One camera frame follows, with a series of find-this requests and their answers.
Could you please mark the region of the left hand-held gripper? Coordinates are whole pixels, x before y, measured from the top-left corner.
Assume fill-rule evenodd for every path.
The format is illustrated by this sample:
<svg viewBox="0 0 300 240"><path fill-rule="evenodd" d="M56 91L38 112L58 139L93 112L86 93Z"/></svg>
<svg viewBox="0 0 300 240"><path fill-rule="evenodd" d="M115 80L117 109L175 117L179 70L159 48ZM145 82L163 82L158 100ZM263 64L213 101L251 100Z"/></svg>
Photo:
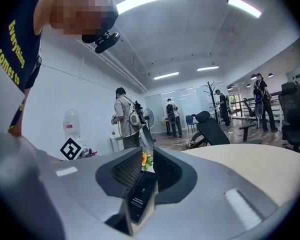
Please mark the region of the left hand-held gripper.
<svg viewBox="0 0 300 240"><path fill-rule="evenodd" d="M147 125L141 125L141 128L139 129L139 135L145 148L147 150L153 150L155 147L155 142ZM66 139L59 151L66 161L74 161L93 156L92 149L82 143L80 138L77 139L73 136L69 136Z"/></svg>

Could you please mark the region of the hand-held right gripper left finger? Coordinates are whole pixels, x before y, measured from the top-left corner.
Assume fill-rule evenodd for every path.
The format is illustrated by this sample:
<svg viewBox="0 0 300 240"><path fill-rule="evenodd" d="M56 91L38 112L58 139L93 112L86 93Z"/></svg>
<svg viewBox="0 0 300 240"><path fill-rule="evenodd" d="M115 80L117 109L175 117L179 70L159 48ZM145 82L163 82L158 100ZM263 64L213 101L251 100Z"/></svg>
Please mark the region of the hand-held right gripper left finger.
<svg viewBox="0 0 300 240"><path fill-rule="evenodd" d="M50 163L45 151L0 133L0 202L25 232L12 240L134 240L124 166L141 149Z"/></svg>

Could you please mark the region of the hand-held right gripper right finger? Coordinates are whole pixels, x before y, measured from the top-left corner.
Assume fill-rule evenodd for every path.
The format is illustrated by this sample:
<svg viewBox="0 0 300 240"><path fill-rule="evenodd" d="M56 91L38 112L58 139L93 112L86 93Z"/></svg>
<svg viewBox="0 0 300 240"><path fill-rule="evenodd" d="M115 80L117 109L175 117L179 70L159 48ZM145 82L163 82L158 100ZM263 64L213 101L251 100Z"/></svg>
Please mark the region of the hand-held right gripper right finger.
<svg viewBox="0 0 300 240"><path fill-rule="evenodd" d="M288 214L218 162L155 148L154 211L135 240L267 240Z"/></svg>

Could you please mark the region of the black standing fan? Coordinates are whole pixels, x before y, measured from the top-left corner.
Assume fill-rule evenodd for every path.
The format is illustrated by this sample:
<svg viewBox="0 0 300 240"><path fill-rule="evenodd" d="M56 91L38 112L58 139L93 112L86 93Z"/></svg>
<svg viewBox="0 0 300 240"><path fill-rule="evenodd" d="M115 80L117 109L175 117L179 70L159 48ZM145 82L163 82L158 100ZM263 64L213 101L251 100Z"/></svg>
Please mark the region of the black standing fan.
<svg viewBox="0 0 300 240"><path fill-rule="evenodd" d="M151 131L151 127L152 127L153 124L154 124L154 114L153 114L152 110L149 109L149 108L146 108L146 109L143 111L143 118L144 118L144 120L146 121L148 130Z"/></svg>

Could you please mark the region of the orange flower pot plant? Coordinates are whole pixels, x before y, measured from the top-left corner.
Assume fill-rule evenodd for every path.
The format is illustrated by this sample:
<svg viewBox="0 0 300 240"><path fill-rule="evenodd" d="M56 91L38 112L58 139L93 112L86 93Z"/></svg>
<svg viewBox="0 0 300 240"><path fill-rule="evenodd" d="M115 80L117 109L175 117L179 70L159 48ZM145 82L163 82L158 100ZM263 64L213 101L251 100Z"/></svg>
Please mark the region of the orange flower pot plant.
<svg viewBox="0 0 300 240"><path fill-rule="evenodd" d="M153 166L153 159L152 156L146 152L142 153L142 170L147 171L150 167Z"/></svg>

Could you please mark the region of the small white table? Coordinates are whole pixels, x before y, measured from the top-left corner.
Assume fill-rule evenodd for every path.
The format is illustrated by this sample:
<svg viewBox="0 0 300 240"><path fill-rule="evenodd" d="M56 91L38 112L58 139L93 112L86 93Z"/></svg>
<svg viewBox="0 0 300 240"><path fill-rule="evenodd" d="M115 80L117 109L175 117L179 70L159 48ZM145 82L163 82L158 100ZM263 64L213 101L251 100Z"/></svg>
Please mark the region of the small white table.
<svg viewBox="0 0 300 240"><path fill-rule="evenodd" d="M110 147L113 152L122 151L124 149L123 139L119 135L109 136Z"/></svg>

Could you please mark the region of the blue chair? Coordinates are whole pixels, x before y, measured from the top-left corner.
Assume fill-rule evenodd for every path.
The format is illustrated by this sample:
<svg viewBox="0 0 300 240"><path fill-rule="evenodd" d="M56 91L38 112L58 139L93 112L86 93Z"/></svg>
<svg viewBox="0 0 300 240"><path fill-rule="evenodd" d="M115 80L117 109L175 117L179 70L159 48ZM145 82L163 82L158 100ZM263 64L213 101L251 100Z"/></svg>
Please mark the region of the blue chair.
<svg viewBox="0 0 300 240"><path fill-rule="evenodd" d="M196 125L196 123L194 122L194 117L192 115L186 115L185 116L185 123L187 125L188 132L190 131L189 127L191 128L191 131L193 132L194 131L194 127Z"/></svg>

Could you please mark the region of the water dispenser bottle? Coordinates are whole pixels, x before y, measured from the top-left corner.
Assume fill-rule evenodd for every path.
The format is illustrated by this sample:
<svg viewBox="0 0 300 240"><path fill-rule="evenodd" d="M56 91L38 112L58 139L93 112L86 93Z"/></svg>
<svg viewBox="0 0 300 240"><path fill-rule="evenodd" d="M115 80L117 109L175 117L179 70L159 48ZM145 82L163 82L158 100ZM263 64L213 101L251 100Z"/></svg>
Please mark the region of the water dispenser bottle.
<svg viewBox="0 0 300 240"><path fill-rule="evenodd" d="M80 138L81 136L81 125L80 116L77 109L67 109L64 112L63 117L63 130L65 138L72 136L74 138Z"/></svg>

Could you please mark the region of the black coat rack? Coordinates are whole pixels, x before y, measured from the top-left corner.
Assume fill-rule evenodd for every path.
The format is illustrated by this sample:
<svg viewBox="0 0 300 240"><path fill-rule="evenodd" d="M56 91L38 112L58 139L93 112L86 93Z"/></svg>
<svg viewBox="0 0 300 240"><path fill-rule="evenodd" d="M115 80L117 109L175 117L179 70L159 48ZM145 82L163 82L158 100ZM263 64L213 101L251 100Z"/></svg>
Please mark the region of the black coat rack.
<svg viewBox="0 0 300 240"><path fill-rule="evenodd" d="M216 98L215 98L215 88L213 87L214 82L210 83L209 81L206 82L204 85L207 90L204 90L203 92L206 94L207 99L207 108L210 112L210 115L216 119L217 122L219 122L220 119L220 110L218 105L216 104Z"/></svg>

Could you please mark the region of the black mesh office chair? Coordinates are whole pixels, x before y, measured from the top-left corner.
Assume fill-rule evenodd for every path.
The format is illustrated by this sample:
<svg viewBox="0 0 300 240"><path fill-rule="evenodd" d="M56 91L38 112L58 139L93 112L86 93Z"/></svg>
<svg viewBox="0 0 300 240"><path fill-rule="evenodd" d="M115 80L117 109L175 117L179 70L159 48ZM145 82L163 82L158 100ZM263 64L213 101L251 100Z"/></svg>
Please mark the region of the black mesh office chair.
<svg viewBox="0 0 300 240"><path fill-rule="evenodd" d="M300 153L300 85L282 84L278 100L283 112L282 139L292 151Z"/></svg>

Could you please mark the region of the person's dark printed shirt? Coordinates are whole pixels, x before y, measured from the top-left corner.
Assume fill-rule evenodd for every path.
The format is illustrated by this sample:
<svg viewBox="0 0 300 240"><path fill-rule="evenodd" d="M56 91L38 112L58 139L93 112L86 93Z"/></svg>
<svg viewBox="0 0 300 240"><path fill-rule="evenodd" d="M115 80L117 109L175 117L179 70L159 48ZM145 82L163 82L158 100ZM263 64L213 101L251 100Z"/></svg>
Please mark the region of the person's dark printed shirt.
<svg viewBox="0 0 300 240"><path fill-rule="evenodd" d="M39 0L0 0L0 132L13 129L21 117L25 90L41 66L41 35L34 32Z"/></svg>

